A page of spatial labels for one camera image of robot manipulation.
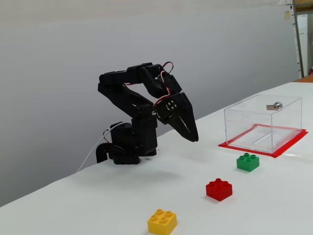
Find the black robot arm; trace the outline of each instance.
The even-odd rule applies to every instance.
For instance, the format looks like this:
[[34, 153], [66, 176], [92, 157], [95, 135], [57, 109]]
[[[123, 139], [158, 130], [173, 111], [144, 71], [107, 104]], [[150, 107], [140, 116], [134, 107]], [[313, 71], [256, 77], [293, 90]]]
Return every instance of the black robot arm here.
[[[150, 95], [159, 98], [156, 104], [125, 85], [140, 83]], [[112, 130], [112, 143], [98, 146], [98, 162], [106, 160], [107, 153], [116, 164], [137, 164], [139, 156], [155, 155], [157, 119], [170, 124], [187, 140], [199, 139], [191, 103], [185, 93], [180, 93], [181, 87], [174, 76], [161, 65], [146, 63], [126, 71], [105, 73], [100, 76], [98, 91], [132, 117], [131, 124]]]

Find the table surface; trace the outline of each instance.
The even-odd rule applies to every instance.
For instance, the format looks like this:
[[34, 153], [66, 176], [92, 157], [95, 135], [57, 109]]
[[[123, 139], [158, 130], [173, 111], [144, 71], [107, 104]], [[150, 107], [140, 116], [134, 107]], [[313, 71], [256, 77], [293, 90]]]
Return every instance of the table surface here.
[[[313, 84], [262, 94], [303, 97], [309, 133], [276, 159], [259, 155], [253, 172], [236, 168], [241, 151], [218, 147], [225, 139], [219, 110], [197, 120], [197, 143], [170, 131], [158, 138], [157, 155], [139, 165], [105, 161], [1, 207], [0, 234], [147, 235], [159, 208], [177, 214], [172, 235], [312, 234]], [[233, 185], [222, 202], [205, 195], [216, 178]]]

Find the white wall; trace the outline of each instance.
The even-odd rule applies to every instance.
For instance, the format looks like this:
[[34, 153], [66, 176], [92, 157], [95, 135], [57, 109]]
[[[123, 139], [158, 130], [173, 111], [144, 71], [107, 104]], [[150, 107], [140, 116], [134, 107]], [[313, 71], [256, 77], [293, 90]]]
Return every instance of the white wall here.
[[102, 73], [173, 61], [196, 118], [297, 79], [287, 7], [216, 2], [2, 0], [0, 206], [74, 173], [130, 119], [97, 92]]

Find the acrylic box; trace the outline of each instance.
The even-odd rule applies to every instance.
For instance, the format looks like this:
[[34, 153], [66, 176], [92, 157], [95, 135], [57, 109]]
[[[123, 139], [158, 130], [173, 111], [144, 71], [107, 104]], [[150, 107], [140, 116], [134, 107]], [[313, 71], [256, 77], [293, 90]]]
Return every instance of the acrylic box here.
[[302, 133], [302, 98], [256, 95], [225, 108], [224, 120], [224, 145], [272, 154]]

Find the lego stud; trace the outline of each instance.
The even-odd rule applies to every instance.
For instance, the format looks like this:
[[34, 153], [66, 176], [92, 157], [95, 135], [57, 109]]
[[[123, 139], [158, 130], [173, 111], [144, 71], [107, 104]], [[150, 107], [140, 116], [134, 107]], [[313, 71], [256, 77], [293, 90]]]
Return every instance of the lego stud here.
[[173, 213], [172, 213], [172, 212], [167, 211], [165, 216], [166, 216], [166, 217], [171, 217], [172, 215], [173, 215]]
[[156, 215], [152, 215], [150, 218], [150, 221], [156, 221], [157, 220], [157, 216]]
[[162, 217], [161, 220], [160, 220], [160, 223], [161, 224], [165, 224], [167, 222], [167, 219], [165, 217]]
[[162, 210], [162, 209], [157, 209], [156, 214], [160, 215], [160, 214], [162, 214], [162, 213], [163, 213], [163, 210]]

